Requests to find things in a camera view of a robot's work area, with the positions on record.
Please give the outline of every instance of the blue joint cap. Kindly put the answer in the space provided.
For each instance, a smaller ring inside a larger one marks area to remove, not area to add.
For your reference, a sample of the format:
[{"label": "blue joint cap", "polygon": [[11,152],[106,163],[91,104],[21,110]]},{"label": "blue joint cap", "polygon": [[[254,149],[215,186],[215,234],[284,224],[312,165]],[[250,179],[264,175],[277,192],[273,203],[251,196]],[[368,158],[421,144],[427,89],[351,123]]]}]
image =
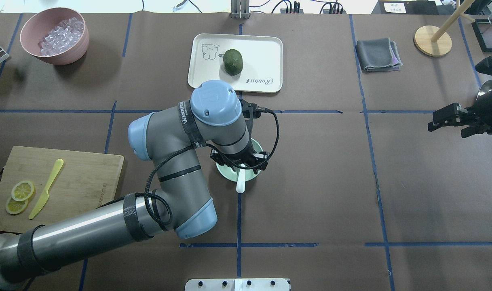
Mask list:
[{"label": "blue joint cap", "polygon": [[199,121],[214,127],[225,127],[242,115],[242,105],[235,90],[221,80],[206,81],[195,88],[190,106]]},{"label": "blue joint cap", "polygon": [[129,124],[129,128],[127,129],[129,144],[131,145],[131,148],[133,148],[135,155],[137,155],[141,160],[150,160],[150,157],[147,154],[146,137],[148,122],[152,114],[154,114],[154,112],[131,122],[131,124]]},{"label": "blue joint cap", "polygon": [[210,198],[192,217],[176,228],[175,232],[182,239],[193,238],[211,230],[215,223],[217,223],[217,213],[213,198]]}]

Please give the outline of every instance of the gray cloth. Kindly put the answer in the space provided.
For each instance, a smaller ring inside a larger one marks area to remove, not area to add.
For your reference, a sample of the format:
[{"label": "gray cloth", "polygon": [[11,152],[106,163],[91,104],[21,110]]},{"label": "gray cloth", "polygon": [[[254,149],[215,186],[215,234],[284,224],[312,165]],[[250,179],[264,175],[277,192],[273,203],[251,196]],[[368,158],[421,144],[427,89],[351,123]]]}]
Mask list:
[{"label": "gray cloth", "polygon": [[367,72],[401,70],[402,62],[397,44],[388,37],[358,40],[355,48],[361,68]]}]

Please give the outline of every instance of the table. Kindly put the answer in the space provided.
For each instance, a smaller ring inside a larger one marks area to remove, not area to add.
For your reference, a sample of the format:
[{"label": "table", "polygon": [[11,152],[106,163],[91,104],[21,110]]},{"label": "table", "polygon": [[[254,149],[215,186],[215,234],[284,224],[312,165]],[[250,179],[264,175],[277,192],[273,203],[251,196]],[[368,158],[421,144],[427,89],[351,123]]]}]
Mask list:
[{"label": "table", "polygon": [[[131,121],[190,97],[199,33],[276,36],[283,87],[242,98],[279,112],[279,148],[246,192],[198,149],[217,225],[194,239],[161,234],[36,278],[30,290],[181,290],[189,278],[290,278],[294,290],[492,290],[492,136],[427,131],[432,112],[471,105],[490,78],[471,25],[449,28],[445,57],[412,37],[443,15],[84,14],[91,43],[74,64],[26,55],[31,14],[0,14],[0,168],[14,145],[125,157],[117,196],[143,188]],[[396,41],[401,72],[360,72],[355,40]],[[270,150],[271,117],[253,138]]]}]

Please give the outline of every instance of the white label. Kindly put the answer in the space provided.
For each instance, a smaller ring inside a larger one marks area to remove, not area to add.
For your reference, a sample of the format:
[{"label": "white label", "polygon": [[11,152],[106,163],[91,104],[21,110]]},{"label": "white label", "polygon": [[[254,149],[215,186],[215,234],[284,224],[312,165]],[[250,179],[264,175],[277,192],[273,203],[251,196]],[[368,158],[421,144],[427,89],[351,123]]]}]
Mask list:
[{"label": "white label", "polygon": [[384,3],[384,10],[391,13],[406,13],[404,3]]}]

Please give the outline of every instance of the avocado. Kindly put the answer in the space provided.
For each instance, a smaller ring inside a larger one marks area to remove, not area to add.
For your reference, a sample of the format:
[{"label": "avocado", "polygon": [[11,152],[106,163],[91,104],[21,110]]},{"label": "avocado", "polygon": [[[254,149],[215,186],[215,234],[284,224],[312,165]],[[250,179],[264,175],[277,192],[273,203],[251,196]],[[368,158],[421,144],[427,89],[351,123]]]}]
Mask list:
[{"label": "avocado", "polygon": [[242,72],[242,55],[238,50],[234,50],[233,48],[227,50],[223,58],[224,70],[230,76],[235,76]]}]

